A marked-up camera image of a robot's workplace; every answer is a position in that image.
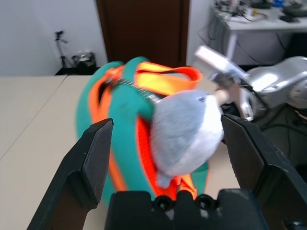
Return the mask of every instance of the electronic equipment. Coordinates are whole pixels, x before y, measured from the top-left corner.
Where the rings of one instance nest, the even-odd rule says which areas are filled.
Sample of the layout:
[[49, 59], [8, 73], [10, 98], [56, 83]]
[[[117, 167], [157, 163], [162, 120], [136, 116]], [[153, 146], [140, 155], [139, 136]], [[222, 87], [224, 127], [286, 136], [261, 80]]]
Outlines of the electronic equipment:
[[307, 17], [307, 8], [301, 3], [293, 3], [284, 7], [283, 13], [289, 17], [303, 18]]
[[269, 9], [271, 8], [272, 3], [267, 0], [262, 0], [261, 2], [252, 3], [251, 7], [256, 9]]
[[286, 23], [298, 23], [299, 22], [297, 18], [286, 16], [286, 15], [280, 16], [279, 19]]
[[[218, 199], [179, 192], [177, 200], [144, 191], [111, 197], [105, 230], [306, 230], [307, 184], [251, 122], [223, 115], [230, 161], [241, 189]], [[108, 168], [112, 120], [91, 125], [63, 159], [28, 230], [81, 230], [96, 208]]]

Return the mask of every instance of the table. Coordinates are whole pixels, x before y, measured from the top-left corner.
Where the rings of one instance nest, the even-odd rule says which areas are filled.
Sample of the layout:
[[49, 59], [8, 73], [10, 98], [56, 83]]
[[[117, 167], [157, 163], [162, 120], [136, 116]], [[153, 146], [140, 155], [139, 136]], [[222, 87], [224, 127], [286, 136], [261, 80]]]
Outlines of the table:
[[[270, 10], [261, 10], [261, 13], [269, 15]], [[232, 59], [235, 52], [235, 47], [239, 34], [252, 33], [252, 32], [307, 32], [307, 17], [299, 18], [298, 23], [286, 23], [280, 19], [275, 22], [269, 22], [267, 20], [261, 20], [257, 22], [234, 22], [229, 20], [228, 13], [220, 12], [214, 9], [214, 15], [226, 27], [230, 32], [226, 56]]]
[[[8, 137], [0, 140], [0, 146], [6, 150], [0, 158], [0, 230], [28, 227], [59, 164], [77, 141], [76, 107], [90, 78], [76, 75], [0, 78], [0, 105], [6, 109], [0, 113], [0, 126], [7, 124], [12, 128], [10, 133], [1, 129], [0, 137], [14, 137], [12, 143]], [[208, 92], [215, 87], [206, 78], [198, 85], [199, 90]], [[210, 158], [209, 165], [207, 194], [216, 198], [222, 188], [239, 188], [224, 144]], [[83, 229], [104, 229], [106, 212], [101, 202], [88, 213]]]

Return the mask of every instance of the stuffed bird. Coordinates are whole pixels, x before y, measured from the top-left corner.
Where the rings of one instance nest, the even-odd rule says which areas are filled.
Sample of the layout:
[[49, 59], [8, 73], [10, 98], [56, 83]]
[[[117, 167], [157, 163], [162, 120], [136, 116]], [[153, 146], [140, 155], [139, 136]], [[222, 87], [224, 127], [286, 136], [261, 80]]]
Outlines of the stuffed bird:
[[216, 151], [223, 138], [219, 102], [224, 91], [209, 95], [197, 90], [160, 100], [151, 125], [151, 149], [158, 168], [158, 185], [195, 171]]

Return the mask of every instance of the orange strap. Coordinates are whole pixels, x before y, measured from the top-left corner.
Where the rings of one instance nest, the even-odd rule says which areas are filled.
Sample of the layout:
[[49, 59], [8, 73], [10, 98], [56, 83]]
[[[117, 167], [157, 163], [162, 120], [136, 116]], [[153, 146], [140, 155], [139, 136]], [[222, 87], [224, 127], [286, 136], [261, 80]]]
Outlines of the orange strap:
[[[185, 74], [189, 79], [167, 75], [174, 72]], [[202, 79], [202, 73], [193, 67], [169, 68], [150, 62], [138, 66], [136, 87], [162, 95], [171, 95], [183, 90], [192, 90]]]
[[179, 190], [180, 191], [182, 191], [182, 190], [189, 191], [192, 194], [193, 199], [195, 200], [196, 197], [197, 197], [197, 189], [193, 185], [193, 181], [191, 179], [190, 174], [183, 175], [183, 176], [180, 177], [180, 179], [181, 179], [181, 181], [180, 181]]

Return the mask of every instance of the tripod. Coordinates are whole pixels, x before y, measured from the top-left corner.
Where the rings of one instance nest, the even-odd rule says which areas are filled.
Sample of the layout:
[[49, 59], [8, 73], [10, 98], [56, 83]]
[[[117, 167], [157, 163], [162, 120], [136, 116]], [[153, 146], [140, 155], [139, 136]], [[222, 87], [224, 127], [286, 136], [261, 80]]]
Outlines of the tripod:
[[64, 71], [64, 73], [67, 71], [67, 68], [68, 68], [68, 65], [67, 63], [73, 67], [73, 65], [68, 61], [68, 59], [64, 56], [63, 54], [63, 51], [62, 51], [62, 48], [61, 48], [61, 44], [60, 42], [64, 43], [64, 44], [67, 44], [68, 41], [64, 40], [64, 39], [61, 39], [61, 36], [63, 35], [64, 31], [57, 31], [55, 32], [55, 35], [56, 35], [56, 39], [55, 39], [55, 42], [57, 44], [57, 48], [58, 48], [58, 51], [59, 51], [59, 54], [60, 54], [60, 58], [61, 58], [61, 62], [62, 62], [62, 69]]

